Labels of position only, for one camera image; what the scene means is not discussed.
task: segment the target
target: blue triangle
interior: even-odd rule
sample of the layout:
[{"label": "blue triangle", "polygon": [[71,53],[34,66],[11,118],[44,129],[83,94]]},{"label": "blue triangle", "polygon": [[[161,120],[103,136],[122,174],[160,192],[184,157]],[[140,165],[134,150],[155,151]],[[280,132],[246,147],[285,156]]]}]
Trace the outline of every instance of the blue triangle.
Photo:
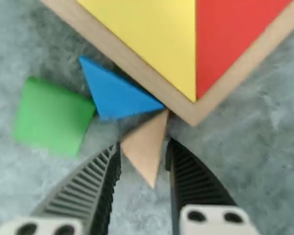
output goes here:
[{"label": "blue triangle", "polygon": [[163,109],[158,100],[85,56],[79,58],[100,120],[114,120]]}]

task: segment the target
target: beige triangle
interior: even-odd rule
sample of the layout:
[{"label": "beige triangle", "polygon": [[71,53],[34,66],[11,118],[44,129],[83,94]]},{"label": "beige triangle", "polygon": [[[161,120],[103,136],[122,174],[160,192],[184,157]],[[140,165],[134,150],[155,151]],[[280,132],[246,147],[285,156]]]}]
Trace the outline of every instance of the beige triangle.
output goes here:
[{"label": "beige triangle", "polygon": [[123,153],[154,188],[169,111],[165,110],[131,132],[121,143]]}]

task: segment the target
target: gray carpet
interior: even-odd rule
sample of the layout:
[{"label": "gray carpet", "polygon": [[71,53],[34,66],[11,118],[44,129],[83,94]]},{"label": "gray carpet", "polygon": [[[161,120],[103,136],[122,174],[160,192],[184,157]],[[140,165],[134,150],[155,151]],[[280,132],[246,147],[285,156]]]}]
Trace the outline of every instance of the gray carpet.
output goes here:
[{"label": "gray carpet", "polygon": [[[24,80],[46,77],[89,96],[77,58],[114,65],[37,0],[0,0],[0,224],[28,215],[79,161],[63,160],[11,138]],[[142,117],[95,117],[84,159],[116,141]],[[294,33],[197,127],[177,117],[169,133],[201,158],[263,235],[294,235]],[[116,186],[109,234],[171,234],[168,173],[155,191],[127,159]]]}]

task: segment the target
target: red triangle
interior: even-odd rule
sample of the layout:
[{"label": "red triangle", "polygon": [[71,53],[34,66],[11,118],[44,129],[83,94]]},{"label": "red triangle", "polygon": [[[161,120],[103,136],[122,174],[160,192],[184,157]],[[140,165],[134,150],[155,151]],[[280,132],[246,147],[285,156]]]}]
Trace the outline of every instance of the red triangle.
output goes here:
[{"label": "red triangle", "polygon": [[197,0],[197,97],[202,97],[292,0]]}]

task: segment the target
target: foam piece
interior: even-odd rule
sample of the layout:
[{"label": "foam piece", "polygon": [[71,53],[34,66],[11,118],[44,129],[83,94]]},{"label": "foam piece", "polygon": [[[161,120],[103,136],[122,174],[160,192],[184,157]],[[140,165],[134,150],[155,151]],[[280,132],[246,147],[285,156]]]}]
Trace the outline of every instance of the foam piece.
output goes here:
[{"label": "foam piece", "polygon": [[13,136],[74,157],[95,111],[91,100],[42,79],[25,82]]},{"label": "foam piece", "polygon": [[158,100],[105,70],[85,56],[80,57],[100,120],[114,120],[163,109]]},{"label": "foam piece", "polygon": [[196,100],[195,0],[77,0],[190,101]]},{"label": "foam piece", "polygon": [[157,178],[168,115],[169,111],[164,110],[121,142],[125,156],[152,188]]},{"label": "foam piece", "polygon": [[211,88],[292,1],[197,0],[197,98]]}]

